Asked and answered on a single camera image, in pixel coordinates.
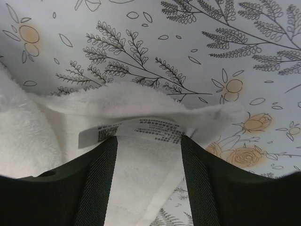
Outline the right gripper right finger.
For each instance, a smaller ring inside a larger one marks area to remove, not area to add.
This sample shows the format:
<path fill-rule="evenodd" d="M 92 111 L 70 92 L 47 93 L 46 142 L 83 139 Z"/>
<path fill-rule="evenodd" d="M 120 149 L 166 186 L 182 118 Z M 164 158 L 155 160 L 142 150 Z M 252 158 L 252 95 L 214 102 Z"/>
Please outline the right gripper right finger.
<path fill-rule="evenodd" d="M 301 174 L 272 179 L 218 158 L 188 136 L 182 162 L 196 226 L 298 226 Z"/>

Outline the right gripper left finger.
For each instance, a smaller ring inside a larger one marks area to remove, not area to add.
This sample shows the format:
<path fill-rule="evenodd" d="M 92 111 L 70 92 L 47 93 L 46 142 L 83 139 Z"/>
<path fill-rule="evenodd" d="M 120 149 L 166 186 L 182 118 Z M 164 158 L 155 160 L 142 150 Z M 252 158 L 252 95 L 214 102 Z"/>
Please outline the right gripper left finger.
<path fill-rule="evenodd" d="M 3 226 L 102 226 L 118 141 L 111 137 L 86 154 L 37 177 L 0 178 Z"/>

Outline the white towel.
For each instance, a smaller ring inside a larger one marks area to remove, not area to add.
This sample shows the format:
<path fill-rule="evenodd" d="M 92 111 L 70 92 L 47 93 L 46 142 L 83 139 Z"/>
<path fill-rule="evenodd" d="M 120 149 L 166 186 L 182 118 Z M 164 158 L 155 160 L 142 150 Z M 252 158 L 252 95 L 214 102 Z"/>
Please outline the white towel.
<path fill-rule="evenodd" d="M 117 136 L 105 224 L 148 226 L 184 171 L 180 145 L 138 132 L 139 121 L 169 122 L 177 138 L 185 133 L 208 146 L 243 114 L 235 102 L 189 110 L 164 93 L 133 82 L 38 96 L 25 92 L 1 66 L 0 173 L 11 178 L 38 176 Z"/>

